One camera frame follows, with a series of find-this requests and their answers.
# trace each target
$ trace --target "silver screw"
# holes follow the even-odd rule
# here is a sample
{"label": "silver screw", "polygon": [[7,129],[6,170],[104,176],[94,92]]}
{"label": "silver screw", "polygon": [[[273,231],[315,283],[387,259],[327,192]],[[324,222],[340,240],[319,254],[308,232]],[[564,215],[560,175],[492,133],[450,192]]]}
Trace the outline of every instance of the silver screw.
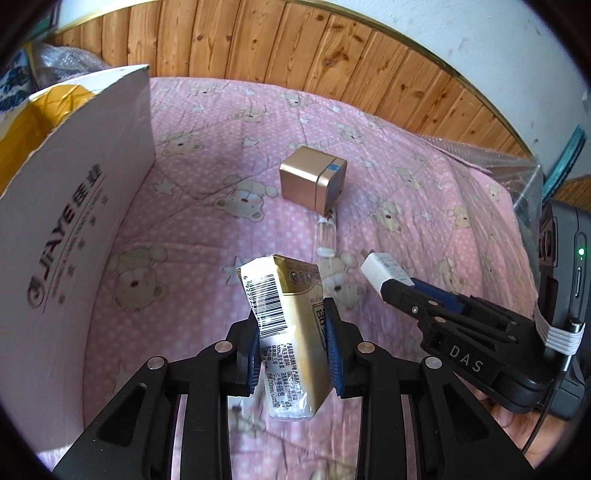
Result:
{"label": "silver screw", "polygon": [[357,350],[359,350],[361,353],[373,353],[375,350],[375,345],[371,342],[361,342],[357,346]]}
{"label": "silver screw", "polygon": [[216,343],[216,352],[219,353],[226,353],[232,350],[234,346],[228,342],[227,340],[222,340],[221,342]]}
{"label": "silver screw", "polygon": [[425,360],[425,365],[427,365],[429,368],[437,370],[438,368],[441,368],[442,362],[436,356],[428,356]]}
{"label": "silver screw", "polygon": [[161,356],[153,356],[148,360],[148,368],[150,370],[157,370],[164,366],[164,358]]}

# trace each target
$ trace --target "gold trim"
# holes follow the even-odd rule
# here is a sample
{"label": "gold trim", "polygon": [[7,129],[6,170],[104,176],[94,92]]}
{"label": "gold trim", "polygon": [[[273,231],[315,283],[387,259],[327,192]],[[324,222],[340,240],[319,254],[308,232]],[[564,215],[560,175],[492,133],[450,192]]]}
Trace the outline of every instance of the gold trim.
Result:
{"label": "gold trim", "polygon": [[66,32],[68,30],[71,30],[72,28],[79,27],[83,23],[93,20],[96,17],[102,17],[103,15],[110,14],[111,12],[114,12],[115,10],[121,10],[122,8],[128,8],[128,7],[132,7],[134,5],[146,4],[148,2],[155,2],[155,1],[160,1],[160,0],[116,0],[113,3],[107,5],[106,7],[99,8],[98,10],[96,10],[92,13],[86,14],[80,18],[76,18],[73,22],[70,22],[61,28],[58,28],[54,32],[54,35],[61,35],[62,33]]}
{"label": "gold trim", "polygon": [[505,116],[499,111],[499,109],[491,103],[491,101],[478,89],[472,84],[467,78],[464,77],[460,72],[458,72],[454,67],[449,65],[445,60],[441,59],[439,56],[435,55],[432,51],[426,49],[420,43],[416,42],[410,37],[407,37],[403,33],[399,32],[398,30],[394,30],[392,27],[384,25],[383,23],[374,20],[371,17],[367,17],[366,15],[360,14],[354,10],[349,8],[342,7],[340,5],[331,4],[326,2],[325,0],[285,0],[286,3],[292,4],[302,4],[307,5],[308,7],[316,7],[321,8],[322,10],[326,10],[332,14],[341,15],[343,17],[350,18],[351,20],[358,21],[367,25],[368,27],[373,28],[374,30],[383,33],[389,37],[392,37],[398,40],[400,43],[405,44],[407,47],[419,52],[425,58],[431,60],[433,63],[439,66],[442,70],[447,72],[453,78],[455,78],[459,83],[462,84],[466,90],[468,90],[471,94],[473,94],[476,98],[478,98],[485,107],[487,107],[494,115],[499,119],[499,121],[503,124],[503,126],[509,131],[509,133],[515,138],[519,146],[524,150],[524,152],[529,156],[533,157],[534,154],[531,152],[528,145],[525,141],[521,138],[521,136],[517,133],[515,128],[509,123],[509,120],[505,118]]}

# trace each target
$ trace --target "polka dot fabric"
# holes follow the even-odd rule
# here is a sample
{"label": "polka dot fabric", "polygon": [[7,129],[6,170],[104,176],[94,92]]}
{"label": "polka dot fabric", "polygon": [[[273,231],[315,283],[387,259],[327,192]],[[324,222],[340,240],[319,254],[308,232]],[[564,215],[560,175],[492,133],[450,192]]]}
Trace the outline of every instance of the polka dot fabric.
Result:
{"label": "polka dot fabric", "polygon": [[[481,171],[308,93],[189,78],[153,79],[151,90],[156,161],[96,297],[86,423],[147,358],[196,355],[247,317],[237,266],[270,253],[315,260],[317,216],[281,197],[279,165],[301,145],[349,161],[337,248],[354,288],[337,299],[366,340],[423,357],[415,321],[386,308],[359,271],[362,248],[389,252],[411,276],[446,290],[531,312],[536,292],[511,198]],[[258,388],[229,400],[234,478],[353,478],[358,401],[333,393],[313,420],[286,423],[268,419],[263,399]]]}

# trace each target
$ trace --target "human hand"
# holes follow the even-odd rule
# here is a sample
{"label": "human hand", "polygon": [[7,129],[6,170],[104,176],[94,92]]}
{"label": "human hand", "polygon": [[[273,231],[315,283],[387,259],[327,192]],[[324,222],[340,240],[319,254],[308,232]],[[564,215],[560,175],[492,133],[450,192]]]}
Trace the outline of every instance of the human hand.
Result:
{"label": "human hand", "polygon": [[[515,442],[515,444],[522,449],[530,438],[531,432],[534,430],[535,424],[540,418],[540,413],[532,411],[525,414],[515,414],[499,404],[494,403],[480,390],[474,387],[470,388],[475,397],[486,407],[491,413],[497,423],[505,430],[505,433]],[[534,442],[530,449],[526,452],[527,458],[533,467],[537,467],[542,460],[552,451],[555,445],[562,437],[566,430],[567,423],[552,415],[548,415],[542,428],[536,435]]]}

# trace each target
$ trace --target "wooden headboard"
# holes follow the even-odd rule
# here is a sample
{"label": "wooden headboard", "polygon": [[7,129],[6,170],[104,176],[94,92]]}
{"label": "wooden headboard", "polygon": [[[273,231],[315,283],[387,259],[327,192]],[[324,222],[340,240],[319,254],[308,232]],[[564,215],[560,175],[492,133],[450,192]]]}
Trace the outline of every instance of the wooden headboard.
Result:
{"label": "wooden headboard", "polygon": [[441,60],[370,19],[323,8],[284,0],[158,0],[89,20],[54,44],[85,48],[113,66],[148,63],[153,76],[303,90],[418,134],[529,154],[494,107]]}

